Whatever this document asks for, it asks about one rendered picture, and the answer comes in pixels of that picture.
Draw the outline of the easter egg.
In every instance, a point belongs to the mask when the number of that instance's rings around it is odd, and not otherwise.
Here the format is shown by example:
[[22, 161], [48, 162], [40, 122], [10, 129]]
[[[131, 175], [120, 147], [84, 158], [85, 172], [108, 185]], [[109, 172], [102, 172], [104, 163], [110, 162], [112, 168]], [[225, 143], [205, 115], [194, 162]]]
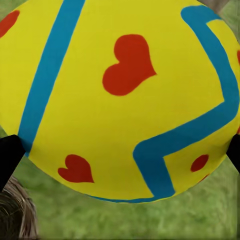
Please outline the easter egg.
[[0, 125], [87, 196], [171, 198], [240, 135], [240, 44], [197, 0], [28, 0], [0, 23]]

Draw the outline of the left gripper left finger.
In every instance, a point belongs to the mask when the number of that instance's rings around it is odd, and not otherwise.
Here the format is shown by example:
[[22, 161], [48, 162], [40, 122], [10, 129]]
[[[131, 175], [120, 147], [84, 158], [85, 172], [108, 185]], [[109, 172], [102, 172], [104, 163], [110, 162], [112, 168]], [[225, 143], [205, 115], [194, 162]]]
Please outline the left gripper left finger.
[[25, 155], [25, 149], [17, 135], [0, 138], [0, 193]]

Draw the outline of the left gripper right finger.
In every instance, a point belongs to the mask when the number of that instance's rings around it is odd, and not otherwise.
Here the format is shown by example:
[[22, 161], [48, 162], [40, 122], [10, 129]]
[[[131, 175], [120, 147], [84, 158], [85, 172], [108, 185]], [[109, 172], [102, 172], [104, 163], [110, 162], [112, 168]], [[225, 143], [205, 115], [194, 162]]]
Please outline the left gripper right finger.
[[229, 145], [229, 149], [227, 151], [227, 156], [234, 164], [238, 172], [240, 173], [240, 135], [236, 134], [233, 136], [232, 141]]

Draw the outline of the wicker basket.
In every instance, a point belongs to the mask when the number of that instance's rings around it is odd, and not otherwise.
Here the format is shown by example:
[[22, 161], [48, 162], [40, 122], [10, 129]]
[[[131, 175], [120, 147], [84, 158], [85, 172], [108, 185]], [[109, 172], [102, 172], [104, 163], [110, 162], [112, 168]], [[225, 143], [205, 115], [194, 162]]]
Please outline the wicker basket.
[[[33, 203], [32, 198], [28, 195], [22, 184], [16, 177], [14, 178], [13, 175], [10, 177], [4, 189], [0, 193], [0, 199], [3, 195], [10, 201], [9, 203], [3, 201], [3, 199], [5, 199], [3, 197], [1, 201], [7, 204], [0, 203], [2, 206], [8, 206], [8, 204], [10, 204], [12, 206], [12, 213], [14, 216], [15, 211], [19, 212], [19, 209], [21, 209], [22, 212], [21, 221], [19, 220], [19, 216], [17, 214], [18, 233], [16, 235], [14, 230], [13, 236], [10, 238], [12, 235], [12, 233], [10, 233], [8, 240], [15, 240], [16, 237], [16, 240], [37, 240], [40, 235], [40, 231], [36, 205]], [[13, 201], [19, 209], [15, 209], [11, 201]], [[9, 220], [10, 216], [15, 226], [15, 221], [13, 220], [11, 212], [0, 206], [0, 240], [6, 239], [12, 226], [11, 219]]]

